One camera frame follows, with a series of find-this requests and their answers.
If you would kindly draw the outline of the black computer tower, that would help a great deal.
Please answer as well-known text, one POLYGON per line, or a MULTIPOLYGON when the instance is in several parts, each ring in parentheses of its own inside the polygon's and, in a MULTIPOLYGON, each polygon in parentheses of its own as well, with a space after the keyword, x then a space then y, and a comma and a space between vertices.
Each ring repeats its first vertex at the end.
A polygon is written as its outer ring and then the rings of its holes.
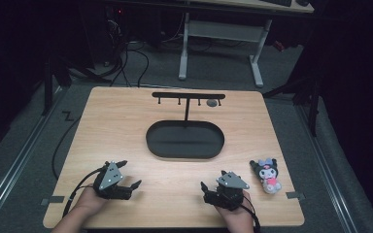
POLYGON ((125 45, 126 28, 124 9, 122 7, 107 5, 105 7, 105 18, 107 32, 112 44, 112 58, 117 63, 125 45))

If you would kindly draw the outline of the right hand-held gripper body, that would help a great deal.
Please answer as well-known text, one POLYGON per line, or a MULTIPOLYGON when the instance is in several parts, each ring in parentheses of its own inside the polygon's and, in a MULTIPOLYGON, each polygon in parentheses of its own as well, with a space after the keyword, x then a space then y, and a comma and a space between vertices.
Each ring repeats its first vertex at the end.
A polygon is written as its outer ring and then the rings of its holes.
POLYGON ((250 186, 234 172, 227 173, 224 177, 216 178, 218 183, 216 190, 209 189, 209 193, 203 195, 203 199, 207 204, 234 211, 244 200, 243 190, 249 189, 250 186))

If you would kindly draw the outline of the person's right hand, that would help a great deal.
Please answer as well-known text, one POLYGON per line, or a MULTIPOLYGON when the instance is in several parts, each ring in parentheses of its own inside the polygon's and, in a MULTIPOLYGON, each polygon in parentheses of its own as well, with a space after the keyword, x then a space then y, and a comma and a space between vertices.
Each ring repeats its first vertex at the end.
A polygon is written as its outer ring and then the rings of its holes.
POLYGON ((225 224, 228 227, 234 226, 244 226, 248 225, 250 227, 253 226, 253 218, 252 215, 248 212, 251 210, 251 197, 247 191, 243 191, 244 200, 242 202, 242 207, 234 211, 229 211, 227 209, 223 209, 221 207, 216 207, 216 210, 219 212, 222 219, 225 221, 225 224))

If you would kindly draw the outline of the metal floor rail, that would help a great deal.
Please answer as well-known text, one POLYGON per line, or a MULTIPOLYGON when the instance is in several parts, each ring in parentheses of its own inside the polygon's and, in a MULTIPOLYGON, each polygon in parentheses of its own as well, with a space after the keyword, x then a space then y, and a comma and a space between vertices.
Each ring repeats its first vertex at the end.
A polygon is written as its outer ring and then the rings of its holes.
POLYGON ((342 225, 344 233, 357 233, 356 224, 352 218, 346 200, 338 187, 333 174, 330 171, 329 165, 324 157, 321 145, 318 139, 311 133, 308 125, 308 117, 303 107, 295 106, 295 111, 302 121, 304 131, 313 147, 314 154, 318 163, 319 171, 322 175, 322 180, 326 187, 327 193, 331 200, 332 206, 342 225))
POLYGON ((45 89, 39 88, 24 110, 15 117, 0 142, 0 210, 26 166, 53 109, 67 92, 58 86, 52 93, 52 103, 45 107, 45 89))

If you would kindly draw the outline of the black hook stand with tray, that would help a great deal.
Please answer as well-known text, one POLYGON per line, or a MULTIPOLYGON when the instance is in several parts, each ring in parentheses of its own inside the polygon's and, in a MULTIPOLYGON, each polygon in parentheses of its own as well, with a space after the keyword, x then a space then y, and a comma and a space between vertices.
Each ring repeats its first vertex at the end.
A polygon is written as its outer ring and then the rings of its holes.
POLYGON ((214 101, 220 106, 224 94, 153 92, 152 97, 161 103, 162 98, 186 100, 185 117, 182 120, 160 120, 150 126, 146 133, 148 149, 161 158, 211 159, 224 146, 222 130, 210 121, 190 120, 190 101, 214 101))

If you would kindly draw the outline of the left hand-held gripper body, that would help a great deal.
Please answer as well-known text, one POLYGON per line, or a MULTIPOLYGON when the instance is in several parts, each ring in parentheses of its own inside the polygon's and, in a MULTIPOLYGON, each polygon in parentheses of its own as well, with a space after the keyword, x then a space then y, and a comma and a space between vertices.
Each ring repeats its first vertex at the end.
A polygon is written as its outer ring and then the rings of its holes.
POLYGON ((132 191, 126 191, 124 186, 119 186, 123 174, 116 162, 106 162, 97 175, 93 188, 99 197, 104 199, 129 200, 132 191))

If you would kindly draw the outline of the black and pink plush keychain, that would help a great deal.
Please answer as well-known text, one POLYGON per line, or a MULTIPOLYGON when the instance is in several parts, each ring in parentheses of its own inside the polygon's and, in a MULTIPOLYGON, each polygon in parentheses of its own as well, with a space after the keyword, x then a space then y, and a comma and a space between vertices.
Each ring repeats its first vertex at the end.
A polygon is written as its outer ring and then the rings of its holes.
POLYGON ((278 181, 279 171, 275 158, 259 159, 258 162, 251 160, 250 166, 266 193, 275 194, 282 189, 278 181))

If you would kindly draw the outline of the white-legged desk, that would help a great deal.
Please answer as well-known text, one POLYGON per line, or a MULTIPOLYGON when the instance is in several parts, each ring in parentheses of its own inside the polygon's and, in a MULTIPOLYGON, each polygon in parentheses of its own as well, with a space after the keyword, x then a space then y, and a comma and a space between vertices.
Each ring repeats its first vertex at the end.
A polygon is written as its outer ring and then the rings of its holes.
MULTIPOLYGON (((205 3, 211 6, 237 7, 242 10, 260 10, 262 13, 296 14, 297 16, 299 14, 309 15, 315 10, 310 2, 308 6, 302 7, 295 0, 291 1, 292 4, 290 7, 270 4, 260 0, 186 0, 186 5, 191 7, 192 4, 205 3)), ((263 87, 258 60, 269 34, 271 24, 272 17, 267 17, 260 25, 244 25, 243 23, 220 22, 211 19, 191 19, 189 13, 185 13, 179 79, 184 81, 187 78, 188 39, 190 37, 221 39, 257 44, 254 54, 249 55, 249 62, 255 85, 263 87)))

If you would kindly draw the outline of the black tripod stand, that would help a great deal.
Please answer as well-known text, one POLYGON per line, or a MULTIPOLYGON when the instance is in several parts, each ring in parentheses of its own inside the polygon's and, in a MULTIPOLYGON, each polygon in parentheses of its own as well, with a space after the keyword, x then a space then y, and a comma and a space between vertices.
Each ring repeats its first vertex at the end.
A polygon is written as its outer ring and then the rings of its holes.
POLYGON ((319 75, 307 76, 296 81, 288 82, 273 90, 263 93, 264 98, 271 98, 281 93, 293 93, 292 103, 295 106, 309 105, 309 113, 307 115, 307 126, 310 133, 316 137, 317 115, 319 113, 319 97, 322 77, 319 75))
POLYGON ((85 78, 92 81, 100 83, 108 82, 108 80, 104 79, 101 75, 96 75, 86 68, 74 64, 65 57, 57 54, 51 54, 44 66, 44 116, 50 112, 53 104, 53 80, 56 80, 61 87, 70 87, 72 84, 72 79, 70 78, 71 68, 77 70, 85 78))

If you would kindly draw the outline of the black keyboard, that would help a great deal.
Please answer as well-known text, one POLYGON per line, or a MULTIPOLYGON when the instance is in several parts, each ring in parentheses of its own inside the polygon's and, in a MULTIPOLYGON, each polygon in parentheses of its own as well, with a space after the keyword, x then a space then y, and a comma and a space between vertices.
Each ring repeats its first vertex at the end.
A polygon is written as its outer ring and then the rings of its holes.
POLYGON ((291 0, 260 0, 260 1, 283 6, 283 7, 290 7, 292 4, 291 0))

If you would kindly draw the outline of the person's left hand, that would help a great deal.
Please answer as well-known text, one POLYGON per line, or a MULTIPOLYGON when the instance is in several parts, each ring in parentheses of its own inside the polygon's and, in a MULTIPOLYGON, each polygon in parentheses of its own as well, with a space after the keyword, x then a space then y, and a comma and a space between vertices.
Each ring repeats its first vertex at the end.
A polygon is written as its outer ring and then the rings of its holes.
POLYGON ((84 217, 90 217, 99 213, 107 202, 107 199, 97 195, 92 186, 87 186, 82 191, 73 210, 84 217))

